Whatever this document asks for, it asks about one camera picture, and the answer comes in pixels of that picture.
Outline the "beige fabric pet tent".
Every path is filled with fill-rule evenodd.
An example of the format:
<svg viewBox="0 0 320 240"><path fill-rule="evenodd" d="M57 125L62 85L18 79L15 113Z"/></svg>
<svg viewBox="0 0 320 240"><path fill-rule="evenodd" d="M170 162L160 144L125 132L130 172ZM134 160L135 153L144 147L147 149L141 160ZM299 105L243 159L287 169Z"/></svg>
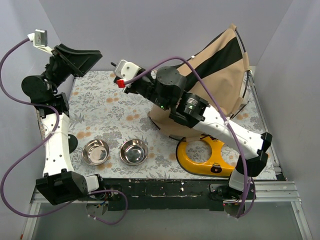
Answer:
<svg viewBox="0 0 320 240"><path fill-rule="evenodd" d="M249 58L247 53L242 52L236 29L231 24L203 50L188 59L227 117L245 102L244 76L249 70ZM186 138L188 141L200 139L200 131L179 125L169 118L169 114L169 110L153 105L148 117L167 137Z"/></svg>

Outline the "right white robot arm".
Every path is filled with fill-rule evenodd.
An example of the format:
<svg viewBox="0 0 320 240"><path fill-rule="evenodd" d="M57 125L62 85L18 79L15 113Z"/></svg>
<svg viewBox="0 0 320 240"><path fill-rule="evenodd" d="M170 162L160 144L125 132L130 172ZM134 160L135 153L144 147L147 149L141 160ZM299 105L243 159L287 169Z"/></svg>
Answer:
<svg viewBox="0 0 320 240"><path fill-rule="evenodd" d="M243 195L249 189L250 178L258 176L265 168L272 135L254 133L228 120L207 100L188 92L187 78L176 68L161 67L152 78L148 71L128 62L117 76L117 85L125 93L143 96L162 110L168 110L169 118L177 124L217 138L239 153L226 186L230 198Z"/></svg>

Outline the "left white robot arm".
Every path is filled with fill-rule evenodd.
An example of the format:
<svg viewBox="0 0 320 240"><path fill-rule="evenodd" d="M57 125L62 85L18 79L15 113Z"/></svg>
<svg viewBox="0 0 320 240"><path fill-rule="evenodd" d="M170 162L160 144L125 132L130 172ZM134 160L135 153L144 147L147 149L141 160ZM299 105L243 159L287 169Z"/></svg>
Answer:
<svg viewBox="0 0 320 240"><path fill-rule="evenodd" d="M95 200L106 196L106 187L99 174L83 176L74 171L70 154L78 140L69 134L69 102L58 87L69 77L84 77L102 58L99 50L75 50L59 44L46 48L51 54L40 75L22 80L22 91L39 112L44 127L45 165L43 176L36 180L36 189L52 204L58 205L84 198Z"/></svg>

